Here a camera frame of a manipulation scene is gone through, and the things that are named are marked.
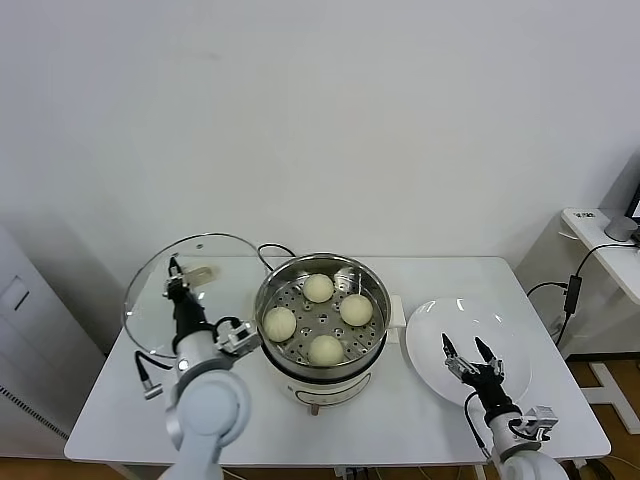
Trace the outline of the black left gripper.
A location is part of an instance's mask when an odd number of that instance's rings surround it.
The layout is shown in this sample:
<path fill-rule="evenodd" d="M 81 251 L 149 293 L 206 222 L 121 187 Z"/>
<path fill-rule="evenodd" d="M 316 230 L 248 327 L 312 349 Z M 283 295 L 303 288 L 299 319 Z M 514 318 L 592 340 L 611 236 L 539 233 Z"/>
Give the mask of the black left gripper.
<path fill-rule="evenodd" d="M 164 284 L 163 297 L 173 300 L 174 303 L 176 334 L 172 344 L 178 345 L 185 337 L 206 329 L 206 316 L 199 301 L 192 294 L 185 294 L 184 274 L 176 256 L 170 257 L 168 274 L 169 279 Z"/>

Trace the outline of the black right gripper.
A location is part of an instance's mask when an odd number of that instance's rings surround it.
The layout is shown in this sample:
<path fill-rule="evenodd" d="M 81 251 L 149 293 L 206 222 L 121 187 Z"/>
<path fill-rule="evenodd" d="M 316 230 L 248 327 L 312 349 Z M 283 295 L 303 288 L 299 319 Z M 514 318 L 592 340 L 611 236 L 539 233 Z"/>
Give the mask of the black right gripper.
<path fill-rule="evenodd" d="M 477 393 L 486 415 L 513 413 L 515 404 L 502 388 L 504 381 L 503 361 L 495 356 L 491 348 L 480 338 L 475 337 L 476 347 L 487 367 L 476 368 L 459 356 L 452 341 L 442 333 L 445 365 L 462 382 L 471 386 Z"/>

